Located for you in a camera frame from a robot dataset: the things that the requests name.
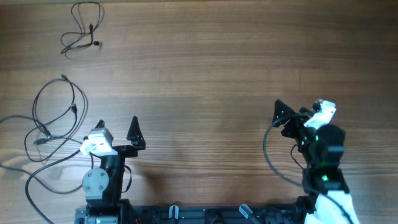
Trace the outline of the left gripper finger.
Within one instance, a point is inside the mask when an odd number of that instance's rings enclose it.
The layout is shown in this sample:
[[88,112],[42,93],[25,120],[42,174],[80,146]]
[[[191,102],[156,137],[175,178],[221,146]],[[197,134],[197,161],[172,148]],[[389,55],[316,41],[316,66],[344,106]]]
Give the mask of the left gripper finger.
[[[104,128],[104,127],[105,127],[105,122],[101,119],[98,121],[97,125],[95,126],[95,129],[96,128]],[[83,140],[87,140],[87,139],[88,139],[88,136],[85,136],[83,138]]]
[[146,142],[139,127],[137,116],[133,116],[126,139],[131,142],[137,150],[145,150]]

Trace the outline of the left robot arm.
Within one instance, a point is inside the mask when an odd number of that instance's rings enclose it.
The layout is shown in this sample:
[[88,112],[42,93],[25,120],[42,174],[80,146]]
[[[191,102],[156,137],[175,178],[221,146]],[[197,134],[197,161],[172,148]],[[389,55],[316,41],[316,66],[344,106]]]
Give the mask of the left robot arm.
[[81,182],[85,191],[86,207],[76,209],[75,223],[141,223],[138,213],[128,199],[122,199],[123,175],[131,170],[125,165],[128,157],[137,157],[146,148],[137,116],[127,132],[127,145],[113,146],[113,136],[99,120],[95,128],[84,138],[80,151],[85,156],[100,159],[98,168],[90,169]]

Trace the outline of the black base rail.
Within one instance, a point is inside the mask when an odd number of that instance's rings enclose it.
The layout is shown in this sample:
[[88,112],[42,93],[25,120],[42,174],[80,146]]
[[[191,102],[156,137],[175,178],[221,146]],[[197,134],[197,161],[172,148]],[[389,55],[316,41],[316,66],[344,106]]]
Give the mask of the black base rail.
[[305,212],[296,204],[251,207],[128,206],[121,211],[78,208],[75,223],[304,223]]

